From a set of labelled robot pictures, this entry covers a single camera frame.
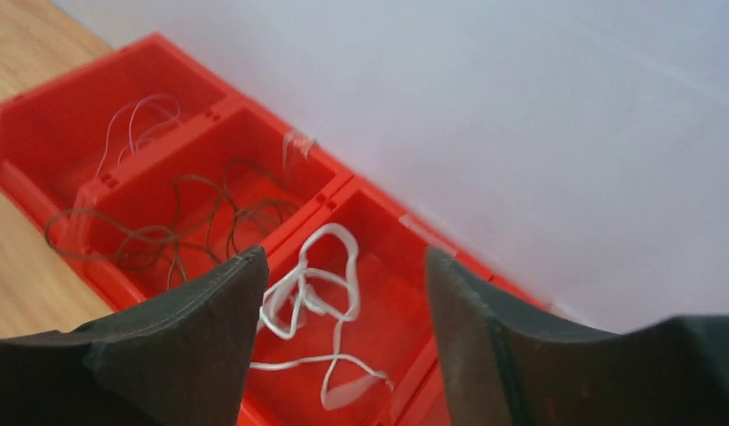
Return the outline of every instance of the red plastic organizer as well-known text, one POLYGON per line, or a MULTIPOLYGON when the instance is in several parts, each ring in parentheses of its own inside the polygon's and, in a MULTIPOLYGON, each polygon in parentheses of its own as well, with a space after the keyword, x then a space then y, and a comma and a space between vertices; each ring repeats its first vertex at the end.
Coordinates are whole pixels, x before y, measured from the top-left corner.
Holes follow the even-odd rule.
MULTIPOLYGON (((113 126, 109 150, 125 147, 128 126, 144 128, 147 114, 140 120, 113 126)), ((343 352, 386 371, 394 383, 393 391, 380 383, 353 404, 325 411, 319 390, 327 364, 251 370, 242 424, 446 424, 425 291, 424 251, 430 245, 443 248, 481 278, 530 300, 160 35, 0 104, 0 190, 41 231, 63 210, 93 209, 130 229, 191 229, 185 244, 205 241, 210 233, 210 248, 222 253, 221 258, 230 256, 226 244, 234 212, 224 202, 211 225, 201 223, 200 217, 215 208, 218 192, 179 180, 184 175, 213 182, 225 177, 237 204, 272 198, 297 207, 279 225, 240 228, 235 234, 234 249, 265 247, 271 284, 297 263, 302 244, 321 226, 338 223, 351 231, 360 246, 361 314, 344 325, 343 352), (119 162, 108 156, 96 174, 111 117, 122 106, 158 93, 178 99, 181 125, 156 134, 119 162)), ((127 236, 99 217, 81 213, 59 220, 49 235, 62 249, 86 256, 109 254, 127 236)), ((308 254, 310 266, 343 274, 346 253, 334 238, 323 238, 308 254)), ((197 251, 182 250, 181 258, 188 278, 214 265, 197 251)), ((123 269, 107 258, 66 260, 116 310, 167 289, 170 264, 163 259, 141 271, 123 269)), ((325 285, 316 290, 335 306, 345 305, 343 290, 325 285)), ((260 333, 253 359, 279 362, 330 354, 334 325, 329 317, 308 315, 305 327, 290 341, 260 333)), ((339 363, 331 387, 361 374, 356 366, 339 363)))

